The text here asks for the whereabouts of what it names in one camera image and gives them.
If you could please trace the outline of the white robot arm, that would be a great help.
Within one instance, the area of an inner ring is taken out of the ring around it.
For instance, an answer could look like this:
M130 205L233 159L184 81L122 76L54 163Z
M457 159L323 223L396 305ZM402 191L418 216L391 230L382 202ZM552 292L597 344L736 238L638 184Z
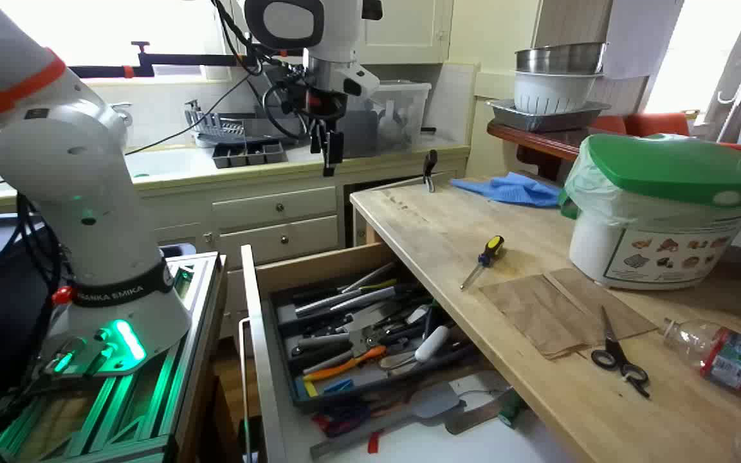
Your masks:
M243 0L233 25L259 60L308 58L279 85L301 99L326 164L342 159L346 101L377 87L355 45L380 16L380 0ZM0 177L38 208L72 268L72 302L40 343L52 375L122 375L189 330L122 151L121 115L0 10Z

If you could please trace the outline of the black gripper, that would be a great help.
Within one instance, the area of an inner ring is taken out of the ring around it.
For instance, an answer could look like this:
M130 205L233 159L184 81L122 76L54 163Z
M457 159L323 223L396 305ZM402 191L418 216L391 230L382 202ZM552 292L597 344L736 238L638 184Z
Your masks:
M331 177L331 163L340 164L345 155L345 133L331 132L335 124L346 112L346 95L345 94L326 94L308 87L306 91L306 114L308 114L308 132L312 144L321 148L321 176Z

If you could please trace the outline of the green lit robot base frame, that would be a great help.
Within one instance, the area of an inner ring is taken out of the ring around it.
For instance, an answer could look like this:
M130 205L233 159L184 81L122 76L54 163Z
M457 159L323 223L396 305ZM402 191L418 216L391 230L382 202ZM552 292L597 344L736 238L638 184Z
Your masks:
M140 371L38 386L0 431L0 463L194 463L227 257L173 257L187 335Z

